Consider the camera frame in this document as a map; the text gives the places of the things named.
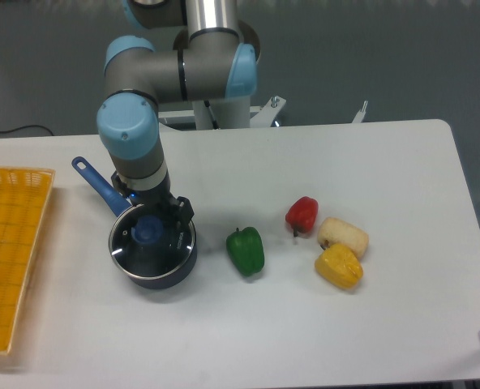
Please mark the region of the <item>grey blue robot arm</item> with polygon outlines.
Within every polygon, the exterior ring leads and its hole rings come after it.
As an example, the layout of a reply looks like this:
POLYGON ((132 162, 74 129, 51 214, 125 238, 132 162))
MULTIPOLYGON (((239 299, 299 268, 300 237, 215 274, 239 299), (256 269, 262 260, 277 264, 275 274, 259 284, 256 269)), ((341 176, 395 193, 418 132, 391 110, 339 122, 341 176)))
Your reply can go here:
POLYGON ((202 102, 212 124, 246 128, 257 88, 255 47, 242 32, 234 1, 125 1, 142 28, 184 26, 186 41, 159 51, 139 36, 121 36, 106 51, 105 100, 96 115, 114 163, 114 187, 157 215, 188 224, 190 202, 170 192, 159 135, 162 104, 202 102))

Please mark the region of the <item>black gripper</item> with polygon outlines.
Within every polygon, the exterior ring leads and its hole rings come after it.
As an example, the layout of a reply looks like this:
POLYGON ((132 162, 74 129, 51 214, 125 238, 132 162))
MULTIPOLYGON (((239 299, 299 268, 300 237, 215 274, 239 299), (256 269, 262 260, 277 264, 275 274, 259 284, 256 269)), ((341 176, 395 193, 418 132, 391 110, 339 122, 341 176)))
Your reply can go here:
POLYGON ((148 211, 165 220, 176 220, 182 226, 192 222, 194 210, 188 198, 171 194, 171 181, 167 170, 158 170, 147 178, 132 179, 115 171, 111 187, 117 198, 111 205, 115 216, 120 216, 130 206, 144 205, 148 211))

